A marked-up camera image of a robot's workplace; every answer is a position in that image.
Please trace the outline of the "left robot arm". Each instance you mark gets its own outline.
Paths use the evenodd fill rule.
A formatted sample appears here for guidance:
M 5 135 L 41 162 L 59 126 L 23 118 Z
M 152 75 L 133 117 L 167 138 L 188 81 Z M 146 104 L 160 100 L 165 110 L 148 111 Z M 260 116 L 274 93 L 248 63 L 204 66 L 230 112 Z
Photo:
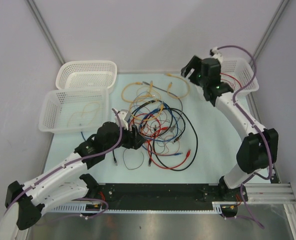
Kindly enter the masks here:
M 35 225 L 57 206 L 72 200 L 96 198 L 97 181 L 86 171 L 103 161 L 115 148 L 137 150 L 145 142 L 136 126 L 127 129 L 118 123 L 105 122 L 97 133 L 51 170 L 25 183 L 12 182 L 7 187 L 0 240 L 14 239 L 17 231 Z

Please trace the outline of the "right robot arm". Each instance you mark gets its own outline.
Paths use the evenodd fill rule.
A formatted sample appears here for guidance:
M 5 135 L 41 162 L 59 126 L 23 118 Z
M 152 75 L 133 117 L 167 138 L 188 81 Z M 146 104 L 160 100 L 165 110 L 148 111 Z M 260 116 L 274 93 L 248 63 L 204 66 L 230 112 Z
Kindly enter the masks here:
M 279 134 L 274 128 L 267 129 L 239 104 L 237 93 L 221 81 L 221 63 L 217 56 L 201 59 L 194 55 L 181 69 L 181 76 L 202 88 L 205 101 L 224 114 L 242 140 L 236 165 L 218 184 L 219 197 L 229 201 L 236 194 L 243 195 L 241 186 L 258 176 L 259 170 L 268 169 L 266 179 L 271 179 Z

